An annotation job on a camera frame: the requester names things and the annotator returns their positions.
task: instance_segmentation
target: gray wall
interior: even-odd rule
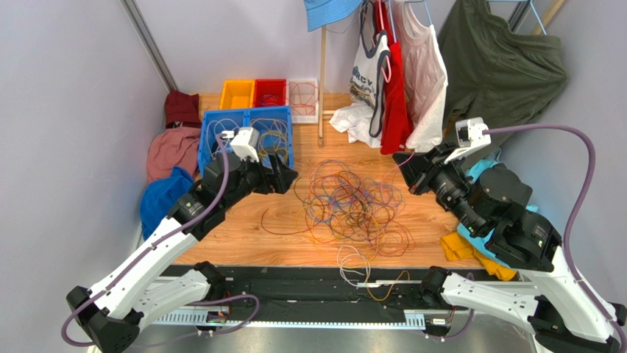
[[[567,1],[548,31],[562,39],[570,82],[540,122],[567,124],[595,143],[597,166],[571,245],[579,269],[609,301],[627,304],[625,82],[627,1]],[[533,200],[563,231],[587,165],[583,143],[565,132],[526,132],[504,161],[534,188]]]
[[[84,352],[65,295],[129,255],[167,92],[119,1],[0,8],[0,350]]]
[[[179,88],[219,93],[226,79],[317,78],[320,29],[307,32],[302,0],[137,0]],[[432,0],[436,31],[455,0]],[[428,23],[423,4],[412,4]],[[515,4],[492,4],[509,17]],[[358,43],[358,14],[327,26],[325,90],[348,92]]]

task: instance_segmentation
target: blue cloth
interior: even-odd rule
[[[481,175],[481,173],[483,173],[486,169],[490,169],[500,163],[499,156],[500,156],[500,149],[497,149],[491,154],[488,154],[482,160],[478,161],[477,164],[471,167],[471,169],[468,169],[466,171],[466,175],[469,177],[472,177],[474,180],[477,180],[479,176]],[[527,210],[530,210],[531,212],[538,212],[538,207],[535,204],[530,204],[527,206]],[[493,252],[486,249],[486,243],[490,241],[490,239],[492,238],[493,232],[494,230],[492,230],[488,235],[486,235],[483,238],[472,238],[470,236],[470,231],[466,227],[464,227],[463,224],[459,224],[457,226],[457,233],[460,234],[462,237],[464,237],[466,240],[468,240],[468,242],[471,243],[472,246],[474,246],[477,250],[479,250],[481,254],[509,268],[507,264],[497,259],[496,255]]]
[[[170,176],[148,184],[139,203],[141,234],[144,240],[157,229],[177,200],[185,195],[194,178],[185,169],[175,166]]]
[[[305,0],[307,30],[313,31],[348,17],[362,0]]]

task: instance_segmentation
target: maroon cloth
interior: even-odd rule
[[[178,90],[173,90],[166,97],[164,108],[166,110],[166,129],[174,127],[175,123],[181,126],[201,127],[198,119],[198,103],[200,97],[197,94],[190,96]]]

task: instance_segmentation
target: metal pole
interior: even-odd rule
[[[141,15],[137,3],[135,2],[135,0],[120,1],[122,3],[122,6],[124,6],[124,9],[127,11],[131,22],[135,26],[135,29],[137,29],[139,37],[144,42],[144,45],[146,45],[146,49],[148,49],[148,54],[152,58],[152,61],[155,63],[155,66],[157,67],[157,70],[159,71],[163,82],[166,84],[169,90],[178,90],[177,83],[174,81],[174,77],[172,76],[172,73],[166,65],[166,61],[163,59],[163,56],[159,51],[155,39],[150,34],[148,25],[146,24],[144,17]]]

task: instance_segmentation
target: blue hat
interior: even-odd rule
[[[348,17],[362,0],[305,0],[307,30],[313,31]]]

